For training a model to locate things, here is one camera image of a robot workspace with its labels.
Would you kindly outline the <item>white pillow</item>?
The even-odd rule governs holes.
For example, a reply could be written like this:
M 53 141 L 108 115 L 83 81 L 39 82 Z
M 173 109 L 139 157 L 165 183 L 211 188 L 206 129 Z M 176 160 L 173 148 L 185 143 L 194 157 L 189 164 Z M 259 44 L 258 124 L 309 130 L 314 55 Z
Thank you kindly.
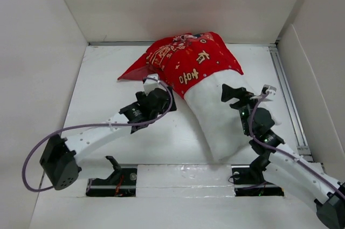
M 204 78 L 184 94 L 215 162 L 224 162 L 249 145 L 249 137 L 242 131 L 239 111 L 221 101 L 223 84 L 254 92 L 243 75 L 223 70 Z

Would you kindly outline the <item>red cartoon print pillowcase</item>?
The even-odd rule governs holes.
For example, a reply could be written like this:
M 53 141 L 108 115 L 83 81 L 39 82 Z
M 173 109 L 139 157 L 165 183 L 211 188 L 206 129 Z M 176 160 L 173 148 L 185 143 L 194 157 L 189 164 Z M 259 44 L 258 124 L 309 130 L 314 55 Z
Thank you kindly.
M 141 80 L 158 74 L 180 96 L 208 76 L 223 70 L 243 75 L 242 67 L 219 34 L 182 34 L 154 42 L 118 80 Z

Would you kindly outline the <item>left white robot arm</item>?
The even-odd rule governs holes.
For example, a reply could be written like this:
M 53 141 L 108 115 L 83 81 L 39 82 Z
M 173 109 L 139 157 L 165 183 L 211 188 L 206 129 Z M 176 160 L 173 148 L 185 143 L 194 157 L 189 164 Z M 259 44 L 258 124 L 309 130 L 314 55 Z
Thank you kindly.
M 68 137 L 61 137 L 59 132 L 49 136 L 40 165 L 55 190 L 74 183 L 82 171 L 80 162 L 97 149 L 144 129 L 177 109 L 171 87 L 155 88 L 148 94 L 137 92 L 136 98 L 104 123 L 90 124 L 85 131 Z

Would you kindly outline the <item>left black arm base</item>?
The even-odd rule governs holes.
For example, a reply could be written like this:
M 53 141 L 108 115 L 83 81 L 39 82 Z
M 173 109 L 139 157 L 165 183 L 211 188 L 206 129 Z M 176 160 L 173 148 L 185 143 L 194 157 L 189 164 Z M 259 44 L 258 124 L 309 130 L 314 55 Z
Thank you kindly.
M 90 178 L 87 182 L 87 197 L 135 197 L 138 165 L 121 166 L 113 156 L 105 157 L 113 172 L 105 179 Z

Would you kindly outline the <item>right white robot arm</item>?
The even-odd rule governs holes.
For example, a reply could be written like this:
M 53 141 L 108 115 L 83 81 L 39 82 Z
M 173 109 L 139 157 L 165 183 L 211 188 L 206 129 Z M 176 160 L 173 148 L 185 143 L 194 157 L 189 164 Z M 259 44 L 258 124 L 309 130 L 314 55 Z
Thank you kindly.
M 222 102 L 237 99 L 230 108 L 239 112 L 243 132 L 258 157 L 249 165 L 249 176 L 257 183 L 272 183 L 309 206 L 327 228 L 344 228 L 344 183 L 314 168 L 271 128 L 275 121 L 261 108 L 271 101 L 276 88 L 265 85 L 254 95 L 244 87 L 222 85 Z

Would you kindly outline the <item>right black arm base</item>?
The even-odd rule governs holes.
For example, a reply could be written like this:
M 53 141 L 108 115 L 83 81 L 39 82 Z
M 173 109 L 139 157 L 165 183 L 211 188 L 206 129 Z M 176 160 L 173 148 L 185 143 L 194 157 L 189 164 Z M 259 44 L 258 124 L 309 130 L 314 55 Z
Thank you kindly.
M 268 197 L 285 195 L 284 190 L 263 177 L 263 171 L 270 162 L 257 157 L 250 164 L 231 165 L 231 176 L 228 182 L 234 185 L 236 197 Z

